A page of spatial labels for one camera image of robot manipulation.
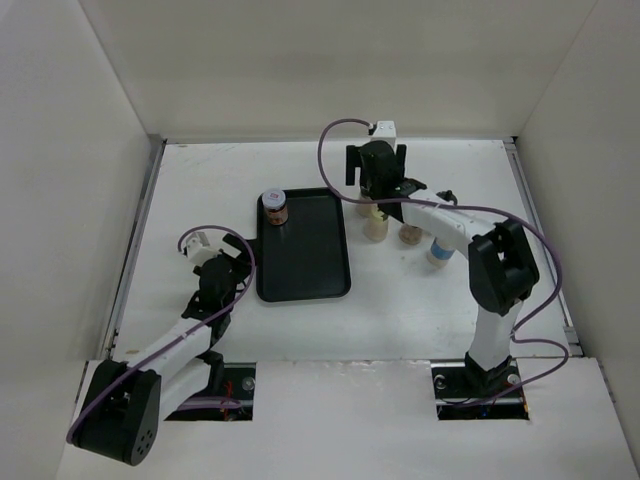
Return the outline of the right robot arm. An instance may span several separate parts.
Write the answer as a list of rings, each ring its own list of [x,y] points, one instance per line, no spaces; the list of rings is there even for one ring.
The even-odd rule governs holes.
[[[384,140],[348,146],[345,183],[359,183],[386,215],[424,230],[466,258],[478,316],[463,380],[475,395],[493,394],[508,376],[517,316],[540,279],[529,241],[519,220],[477,218],[454,196],[406,177],[405,157],[404,145],[393,148]]]

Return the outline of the yellow-cap spice bottle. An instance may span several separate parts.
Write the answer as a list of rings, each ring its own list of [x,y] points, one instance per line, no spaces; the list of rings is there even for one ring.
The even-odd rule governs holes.
[[[364,224],[363,233],[372,242],[382,242],[388,234],[388,215],[380,209],[372,209]]]

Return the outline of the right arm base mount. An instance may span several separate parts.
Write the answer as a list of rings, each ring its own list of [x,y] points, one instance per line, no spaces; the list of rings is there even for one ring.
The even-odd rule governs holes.
[[[431,375],[436,415],[441,421],[529,419],[522,387],[495,398],[495,395],[520,383],[520,371],[515,360],[486,383],[473,380],[463,361],[434,362]]]

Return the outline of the clear-lid pepper grinder bottle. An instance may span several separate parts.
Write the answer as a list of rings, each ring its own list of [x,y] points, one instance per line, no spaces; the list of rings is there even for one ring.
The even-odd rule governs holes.
[[[361,187],[359,190],[356,212],[363,218],[371,217],[378,210],[378,206],[372,201],[369,192]]]

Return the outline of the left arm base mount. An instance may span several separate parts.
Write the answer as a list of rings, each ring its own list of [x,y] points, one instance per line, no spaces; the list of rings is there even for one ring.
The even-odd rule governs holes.
[[[229,363],[221,353],[200,356],[210,367],[207,386],[186,400],[186,407],[166,417],[166,421],[235,422],[251,421],[256,390],[256,363]]]

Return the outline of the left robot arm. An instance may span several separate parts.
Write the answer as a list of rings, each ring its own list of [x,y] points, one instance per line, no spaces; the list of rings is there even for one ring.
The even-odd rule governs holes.
[[[82,407],[69,428],[68,444],[136,466],[149,454],[159,424],[173,415],[245,412],[249,403],[225,380],[216,343],[257,270],[256,243],[226,229],[224,243],[237,249],[205,252],[200,231],[179,240],[183,254],[203,258],[194,272],[196,292],[177,323],[127,361],[104,360],[95,369]]]

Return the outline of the red-label white-lid jar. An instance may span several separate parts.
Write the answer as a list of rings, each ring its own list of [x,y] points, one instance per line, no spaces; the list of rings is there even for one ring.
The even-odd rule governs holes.
[[[268,189],[262,194],[261,201],[266,218],[271,225],[280,226],[287,222],[287,198],[283,190]]]

